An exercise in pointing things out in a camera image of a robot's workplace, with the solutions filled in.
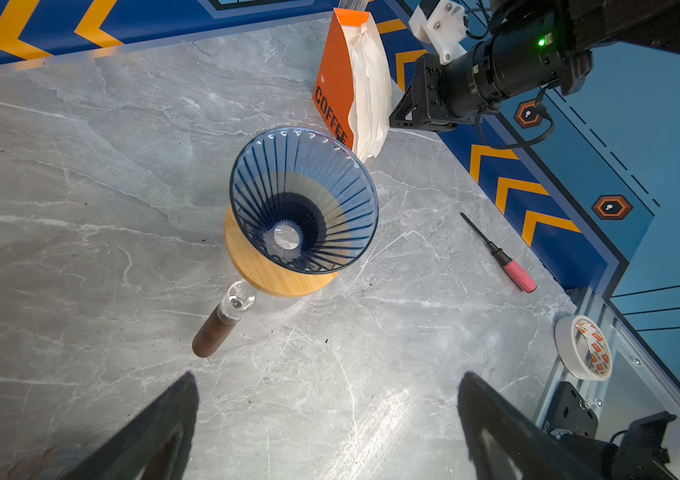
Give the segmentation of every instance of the black cable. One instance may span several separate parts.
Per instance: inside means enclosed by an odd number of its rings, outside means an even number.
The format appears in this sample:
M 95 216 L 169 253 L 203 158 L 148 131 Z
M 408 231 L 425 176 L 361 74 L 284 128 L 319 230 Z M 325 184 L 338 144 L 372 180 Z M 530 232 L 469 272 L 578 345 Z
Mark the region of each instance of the black cable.
M 487 19 L 487 25 L 489 24 L 489 14 L 487 13 L 487 7 L 483 6 L 483 0 L 478 0 L 479 7 L 481 7 L 481 12 L 484 14 L 484 18 Z
M 617 438 L 618 436 L 623 435 L 623 433 L 625 433 L 625 432 L 628 432 L 628 431 L 627 431 L 627 430 L 620 430 L 619 432 L 617 432 L 616 434 L 614 434 L 614 435 L 612 436 L 612 438 L 610 438 L 610 443 L 614 443 L 614 442 L 615 442 L 615 438 Z
M 471 8 L 471 7 L 468 6 L 467 3 L 465 3 L 465 0 L 460 0 L 460 3 L 463 4 L 463 8 L 465 8 L 465 13 L 466 14 L 472 13 L 473 16 L 476 16 L 476 12 L 483 12 L 483 14 L 486 15 L 487 10 L 489 10 L 489 8 Z M 470 29 L 468 28 L 468 25 L 466 23 L 465 24 L 465 34 L 468 35 L 469 37 L 471 37 L 473 40 L 484 40 L 487 37 L 487 35 L 489 34 L 489 29 L 487 29 L 487 31 L 484 32 L 483 34 L 477 35 L 477 34 L 470 31 Z
M 483 111 L 479 110 L 478 113 L 476 114 L 476 130 L 479 130 L 479 136 L 481 137 L 481 140 L 485 144 L 487 144 L 489 148 L 494 148 L 495 150 L 510 150 L 511 148 L 530 147 L 550 137 L 550 135 L 554 132 L 554 129 L 556 128 L 556 123 L 554 122 L 553 118 L 551 118 L 550 114 L 548 114 L 548 109 L 543 104 L 543 100 L 545 99 L 545 91 L 548 88 L 552 88 L 551 84 L 547 84 L 546 86 L 542 87 L 540 89 L 540 92 L 537 94 L 537 98 L 535 98 L 534 100 L 534 106 L 537 109 L 537 114 L 550 122 L 550 127 L 548 127 L 548 130 L 545 130 L 540 136 L 535 137 L 532 140 L 520 141 L 517 144 L 489 145 L 489 141 L 487 141 L 487 138 L 484 137 L 483 130 L 481 128 L 484 113 Z
M 617 42 L 618 40 L 615 40 L 613 38 L 607 38 L 605 40 L 602 40 L 601 42 L 594 43 L 590 47 L 591 48 L 609 47 L 610 45 L 614 45 Z

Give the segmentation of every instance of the white mount bracket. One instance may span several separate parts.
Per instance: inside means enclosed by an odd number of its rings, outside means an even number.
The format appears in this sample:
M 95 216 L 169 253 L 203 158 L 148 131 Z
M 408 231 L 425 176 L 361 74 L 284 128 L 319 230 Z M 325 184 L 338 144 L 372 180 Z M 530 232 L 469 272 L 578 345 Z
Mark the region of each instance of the white mount bracket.
M 468 36 L 466 20 L 463 5 L 441 0 L 429 18 L 418 5 L 409 18 L 409 28 L 417 40 L 433 44 L 441 64 L 446 65 L 466 54 L 465 48 L 460 45 L 460 41 Z

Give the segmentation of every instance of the orange chevron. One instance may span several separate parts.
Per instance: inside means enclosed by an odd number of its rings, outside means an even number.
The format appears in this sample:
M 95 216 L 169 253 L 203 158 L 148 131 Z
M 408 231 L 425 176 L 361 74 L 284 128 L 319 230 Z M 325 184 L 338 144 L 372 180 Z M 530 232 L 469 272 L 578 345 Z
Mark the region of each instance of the orange chevron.
M 102 31 L 102 23 L 113 10 L 118 0 L 93 0 L 88 10 L 76 27 L 76 34 L 86 38 L 100 47 L 114 47 L 124 43 Z
M 524 239 L 529 246 L 532 246 L 532 239 L 534 238 L 534 231 L 537 224 L 557 226 L 565 230 L 576 232 L 577 234 L 581 233 L 580 229 L 577 228 L 577 225 L 575 225 L 572 220 L 527 210 L 527 216 L 524 218 L 524 229 L 521 231 L 521 238 Z
M 51 57 L 48 52 L 19 39 L 40 0 L 8 0 L 0 16 L 0 50 L 25 60 Z
M 401 91 L 407 91 L 407 85 L 404 84 L 403 79 L 403 65 L 414 62 L 425 53 L 427 53 L 427 50 L 413 50 L 412 52 L 396 53 L 396 83 Z
M 479 170 L 481 168 L 482 157 L 507 158 L 518 160 L 519 158 L 512 150 L 495 150 L 487 145 L 473 145 L 470 148 L 470 176 L 479 183 Z
M 540 184 L 516 180 L 514 178 L 500 177 L 497 179 L 497 199 L 494 201 L 494 204 L 497 205 L 499 212 L 503 215 L 505 215 L 505 204 L 508 202 L 508 190 L 511 188 L 514 190 L 531 192 L 533 194 L 550 195 Z
M 387 22 L 380 22 L 377 24 L 377 31 L 380 34 L 398 32 L 399 30 L 406 30 L 407 25 L 403 24 L 401 19 L 388 20 Z

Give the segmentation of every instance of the gray marble surface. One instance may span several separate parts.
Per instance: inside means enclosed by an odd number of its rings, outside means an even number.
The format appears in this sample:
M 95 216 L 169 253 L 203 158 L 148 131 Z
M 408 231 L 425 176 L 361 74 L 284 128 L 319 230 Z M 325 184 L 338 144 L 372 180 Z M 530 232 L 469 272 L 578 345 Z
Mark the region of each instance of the gray marble surface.
M 192 336 L 237 279 L 223 218 L 258 131 L 324 128 L 326 21 L 0 77 L 0 478 L 101 442 L 191 370 L 185 478 L 472 478 L 474 370 L 531 415 L 560 286 L 437 137 L 393 130 L 369 168 L 367 253 L 321 292 L 262 295 L 217 355 Z M 521 293 L 458 212 L 527 268 Z

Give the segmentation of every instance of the tape roll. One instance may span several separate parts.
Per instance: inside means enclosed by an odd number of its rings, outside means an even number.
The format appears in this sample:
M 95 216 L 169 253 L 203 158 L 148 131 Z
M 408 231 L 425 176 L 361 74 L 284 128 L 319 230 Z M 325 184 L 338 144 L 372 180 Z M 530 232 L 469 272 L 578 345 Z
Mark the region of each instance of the tape roll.
M 612 354 L 599 326 L 585 315 L 565 316 L 554 328 L 556 349 L 572 375 L 603 382 L 612 375 Z

